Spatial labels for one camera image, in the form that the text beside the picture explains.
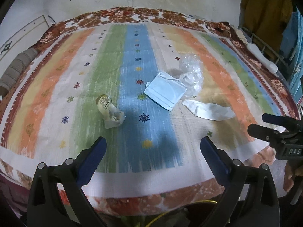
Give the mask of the white tissue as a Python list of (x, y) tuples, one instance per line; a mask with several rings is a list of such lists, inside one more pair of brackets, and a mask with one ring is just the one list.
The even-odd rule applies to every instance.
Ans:
[(213, 121), (224, 121), (234, 118), (236, 114), (231, 107), (223, 107), (215, 103), (202, 103), (196, 100), (184, 100), (182, 104), (196, 117)]

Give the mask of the clear plastic bag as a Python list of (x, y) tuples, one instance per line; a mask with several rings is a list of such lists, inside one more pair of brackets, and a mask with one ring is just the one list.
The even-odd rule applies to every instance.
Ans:
[(186, 86), (183, 98), (194, 98), (202, 90), (203, 85), (203, 62), (195, 54), (186, 54), (179, 63), (181, 71), (179, 80)]

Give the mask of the light blue face mask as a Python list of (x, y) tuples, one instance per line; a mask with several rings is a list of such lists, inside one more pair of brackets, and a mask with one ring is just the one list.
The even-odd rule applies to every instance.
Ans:
[(147, 82), (144, 94), (164, 109), (171, 111), (185, 91), (186, 86), (179, 79), (159, 71), (151, 82)]

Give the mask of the blue patterned cloth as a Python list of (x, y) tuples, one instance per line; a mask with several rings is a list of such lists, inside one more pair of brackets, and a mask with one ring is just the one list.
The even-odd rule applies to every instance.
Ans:
[(286, 63), (281, 72), (285, 77), (289, 91), (298, 103), (302, 99), (302, 14), (299, 10), (292, 12), (287, 27), (283, 31), (280, 55)]

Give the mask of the grey ribbed pillow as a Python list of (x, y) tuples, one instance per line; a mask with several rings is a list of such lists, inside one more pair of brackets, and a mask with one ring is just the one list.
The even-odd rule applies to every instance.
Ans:
[(37, 57), (38, 51), (34, 48), (19, 53), (1, 76), (1, 98), (5, 97), (16, 84), (21, 74)]

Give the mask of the yellow hanging garment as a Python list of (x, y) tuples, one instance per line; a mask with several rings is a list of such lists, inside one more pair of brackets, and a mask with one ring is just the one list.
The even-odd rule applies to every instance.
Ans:
[(240, 9), (243, 27), (278, 53), (293, 12), (292, 0), (241, 0)]

